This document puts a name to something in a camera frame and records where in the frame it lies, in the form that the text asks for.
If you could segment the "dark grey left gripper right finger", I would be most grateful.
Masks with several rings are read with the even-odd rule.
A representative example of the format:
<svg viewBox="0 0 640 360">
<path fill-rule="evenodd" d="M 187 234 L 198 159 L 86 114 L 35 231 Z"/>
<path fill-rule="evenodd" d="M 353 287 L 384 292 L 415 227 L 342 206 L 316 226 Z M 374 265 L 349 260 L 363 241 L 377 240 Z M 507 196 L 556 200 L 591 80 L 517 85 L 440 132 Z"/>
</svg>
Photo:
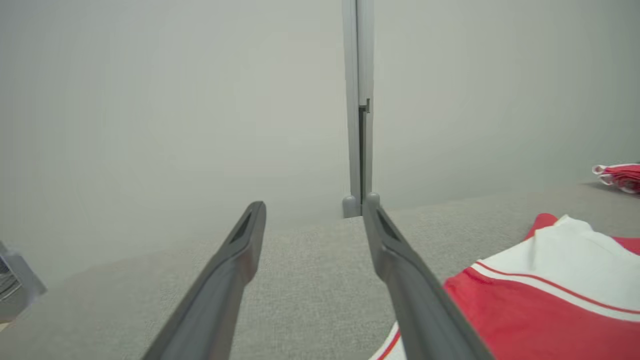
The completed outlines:
<svg viewBox="0 0 640 360">
<path fill-rule="evenodd" d="M 386 285 L 409 360 L 491 360 L 493 355 L 377 199 L 363 204 L 371 260 Z"/>
</svg>

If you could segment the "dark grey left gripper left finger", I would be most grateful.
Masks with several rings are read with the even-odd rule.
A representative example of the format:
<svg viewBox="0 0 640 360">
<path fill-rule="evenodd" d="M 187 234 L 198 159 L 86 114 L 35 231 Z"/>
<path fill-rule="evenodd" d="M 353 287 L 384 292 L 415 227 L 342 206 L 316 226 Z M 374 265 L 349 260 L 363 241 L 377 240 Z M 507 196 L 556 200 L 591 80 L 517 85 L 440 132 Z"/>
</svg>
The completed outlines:
<svg viewBox="0 0 640 360">
<path fill-rule="evenodd" d="M 145 360 L 228 360 L 245 287 L 258 272 L 266 205 L 250 203 L 144 354 Z"/>
</svg>

